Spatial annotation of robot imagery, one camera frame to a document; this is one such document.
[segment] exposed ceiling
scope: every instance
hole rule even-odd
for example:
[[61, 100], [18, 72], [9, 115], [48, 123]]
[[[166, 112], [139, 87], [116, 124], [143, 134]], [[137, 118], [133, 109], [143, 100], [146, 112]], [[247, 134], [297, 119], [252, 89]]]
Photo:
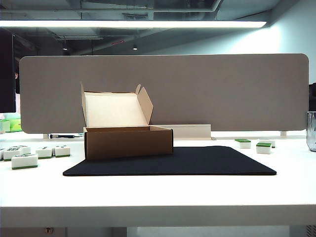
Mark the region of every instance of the exposed ceiling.
[[[2, 0], [1, 20], [235, 20], [252, 15], [262, 20], [280, 0]], [[99, 28], [11, 28], [29, 50], [67, 44], [68, 54], [140, 54], [232, 30], [131, 30]], [[135, 52], [137, 42], [143, 50]]]

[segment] glass cup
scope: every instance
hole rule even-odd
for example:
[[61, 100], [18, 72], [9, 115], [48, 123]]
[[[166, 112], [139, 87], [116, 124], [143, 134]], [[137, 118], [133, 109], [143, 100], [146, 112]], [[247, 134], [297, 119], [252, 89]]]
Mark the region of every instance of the glass cup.
[[307, 145], [316, 152], [316, 112], [307, 112]]

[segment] brown cardboard box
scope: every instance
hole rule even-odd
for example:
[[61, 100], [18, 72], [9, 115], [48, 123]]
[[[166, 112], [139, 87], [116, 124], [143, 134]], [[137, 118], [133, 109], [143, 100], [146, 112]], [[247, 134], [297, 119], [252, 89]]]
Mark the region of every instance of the brown cardboard box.
[[173, 153], [173, 131], [149, 125], [153, 105], [140, 87], [126, 93], [84, 91], [82, 87], [86, 159]]

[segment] mouse pad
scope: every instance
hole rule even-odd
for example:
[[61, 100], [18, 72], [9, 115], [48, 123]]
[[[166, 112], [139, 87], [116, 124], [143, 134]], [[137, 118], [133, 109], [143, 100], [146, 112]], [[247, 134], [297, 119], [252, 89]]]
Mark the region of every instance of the mouse pad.
[[84, 160], [65, 176], [275, 175], [277, 172], [231, 147], [175, 147], [172, 155]]

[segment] table surface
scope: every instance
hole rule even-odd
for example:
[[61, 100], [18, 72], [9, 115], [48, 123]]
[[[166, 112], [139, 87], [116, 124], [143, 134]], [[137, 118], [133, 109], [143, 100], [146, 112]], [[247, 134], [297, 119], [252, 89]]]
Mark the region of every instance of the table surface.
[[0, 135], [0, 148], [68, 145], [71, 156], [12, 170], [0, 162], [2, 227], [224, 226], [316, 223], [316, 153], [303, 136], [275, 139], [272, 154], [239, 149], [233, 139], [175, 141], [174, 146], [230, 146], [277, 171], [275, 176], [65, 177], [84, 160], [83, 139]]

